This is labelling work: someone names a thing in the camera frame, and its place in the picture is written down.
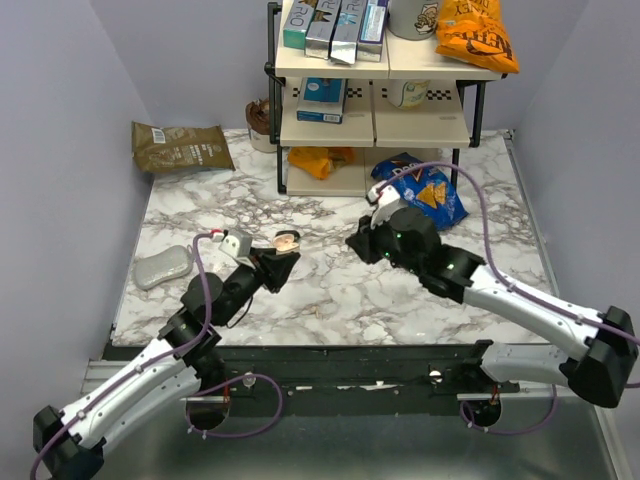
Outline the beige earbud charging case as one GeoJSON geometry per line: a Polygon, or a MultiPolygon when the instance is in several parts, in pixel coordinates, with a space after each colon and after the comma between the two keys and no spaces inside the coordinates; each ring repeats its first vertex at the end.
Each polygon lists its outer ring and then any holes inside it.
{"type": "Polygon", "coordinates": [[[300,249],[299,242],[295,242],[291,235],[276,236],[272,241],[272,245],[277,255],[295,253],[300,249]]]}

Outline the black earbud charging case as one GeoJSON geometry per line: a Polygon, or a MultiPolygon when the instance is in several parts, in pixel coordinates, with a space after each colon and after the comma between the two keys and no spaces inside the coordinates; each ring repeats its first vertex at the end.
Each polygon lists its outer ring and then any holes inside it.
{"type": "Polygon", "coordinates": [[[277,232],[277,236],[291,235],[295,242],[301,238],[301,234],[296,230],[281,230],[277,232]]]}

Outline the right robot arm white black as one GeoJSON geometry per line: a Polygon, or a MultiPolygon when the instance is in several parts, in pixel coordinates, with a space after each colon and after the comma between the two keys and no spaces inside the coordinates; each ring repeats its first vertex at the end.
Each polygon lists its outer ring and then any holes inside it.
{"type": "Polygon", "coordinates": [[[566,387],[599,407],[619,405],[639,356],[626,311],[571,305],[507,278],[482,257],[443,243],[433,221],[414,207],[382,222],[361,217],[345,243],[367,264],[386,260],[431,294],[496,314],[548,341],[546,347],[492,343],[461,365],[467,389],[524,380],[566,387]]]}

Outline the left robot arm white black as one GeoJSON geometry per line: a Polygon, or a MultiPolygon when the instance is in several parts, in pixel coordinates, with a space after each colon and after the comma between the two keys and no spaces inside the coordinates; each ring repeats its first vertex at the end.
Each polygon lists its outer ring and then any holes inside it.
{"type": "Polygon", "coordinates": [[[34,416],[32,477],[44,466],[54,479],[91,479],[108,448],[160,407],[229,385],[215,352],[217,327],[226,325],[258,290],[279,292],[300,253],[297,245],[256,248],[232,236],[220,249],[236,263],[226,280],[206,271],[196,257],[198,273],[180,299],[182,306],[155,339],[90,393],[34,416]]]}

